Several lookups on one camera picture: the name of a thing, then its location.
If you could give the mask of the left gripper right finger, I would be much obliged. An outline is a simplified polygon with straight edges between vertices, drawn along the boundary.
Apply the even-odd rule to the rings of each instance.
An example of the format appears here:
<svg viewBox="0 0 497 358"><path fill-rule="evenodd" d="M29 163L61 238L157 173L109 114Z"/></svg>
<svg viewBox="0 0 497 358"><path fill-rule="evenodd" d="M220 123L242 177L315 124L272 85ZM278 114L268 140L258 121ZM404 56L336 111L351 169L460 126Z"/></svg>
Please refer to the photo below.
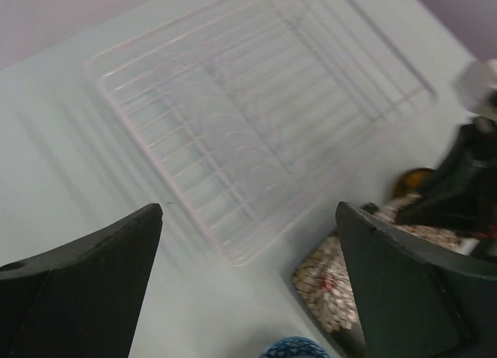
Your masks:
<svg viewBox="0 0 497 358"><path fill-rule="evenodd" d="M350 203L335 219L370 357L494 357L496 265Z"/></svg>

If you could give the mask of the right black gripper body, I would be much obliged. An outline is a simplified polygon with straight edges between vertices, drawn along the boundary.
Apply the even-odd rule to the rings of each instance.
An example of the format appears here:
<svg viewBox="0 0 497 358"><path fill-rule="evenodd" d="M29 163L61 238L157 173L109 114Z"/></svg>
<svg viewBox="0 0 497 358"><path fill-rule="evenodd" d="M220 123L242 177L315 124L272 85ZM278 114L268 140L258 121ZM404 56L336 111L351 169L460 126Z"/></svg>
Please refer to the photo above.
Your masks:
<svg viewBox="0 0 497 358"><path fill-rule="evenodd" d="M395 223L471 236L473 257L496 256L496 122L477 116L459 127L441 164L400 208Z"/></svg>

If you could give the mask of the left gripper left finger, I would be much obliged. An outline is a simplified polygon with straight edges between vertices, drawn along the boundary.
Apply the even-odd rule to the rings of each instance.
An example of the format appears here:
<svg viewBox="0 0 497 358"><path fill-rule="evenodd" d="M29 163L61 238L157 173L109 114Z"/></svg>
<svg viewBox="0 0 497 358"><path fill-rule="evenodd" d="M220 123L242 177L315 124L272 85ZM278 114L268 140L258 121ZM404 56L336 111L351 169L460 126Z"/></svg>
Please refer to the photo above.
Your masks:
<svg viewBox="0 0 497 358"><path fill-rule="evenodd" d="M1 268L3 357L127 357L162 232L151 203Z"/></svg>

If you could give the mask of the clear wire dish rack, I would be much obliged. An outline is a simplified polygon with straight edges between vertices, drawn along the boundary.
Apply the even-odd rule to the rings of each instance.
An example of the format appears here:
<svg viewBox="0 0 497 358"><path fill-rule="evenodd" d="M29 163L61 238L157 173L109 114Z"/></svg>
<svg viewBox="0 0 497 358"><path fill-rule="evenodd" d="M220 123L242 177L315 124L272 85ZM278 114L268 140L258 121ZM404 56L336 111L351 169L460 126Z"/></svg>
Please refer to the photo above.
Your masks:
<svg viewBox="0 0 497 358"><path fill-rule="evenodd" d="M436 98L354 0L217 0L85 70L236 266L331 220L342 182Z"/></svg>

